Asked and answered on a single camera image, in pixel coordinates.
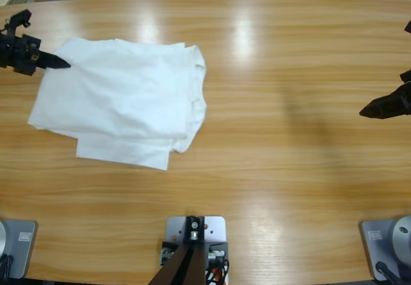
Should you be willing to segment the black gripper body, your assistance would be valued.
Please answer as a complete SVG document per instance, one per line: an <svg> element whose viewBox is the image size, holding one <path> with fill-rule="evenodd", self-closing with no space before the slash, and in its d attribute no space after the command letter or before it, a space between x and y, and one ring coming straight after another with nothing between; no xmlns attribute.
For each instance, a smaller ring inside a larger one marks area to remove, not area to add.
<svg viewBox="0 0 411 285"><path fill-rule="evenodd" d="M13 71L25 75L32 75L37 66L38 55L31 55L28 51L29 40L40 40L29 35L22 37L8 37L1 35L1 67L13 67Z"/></svg>

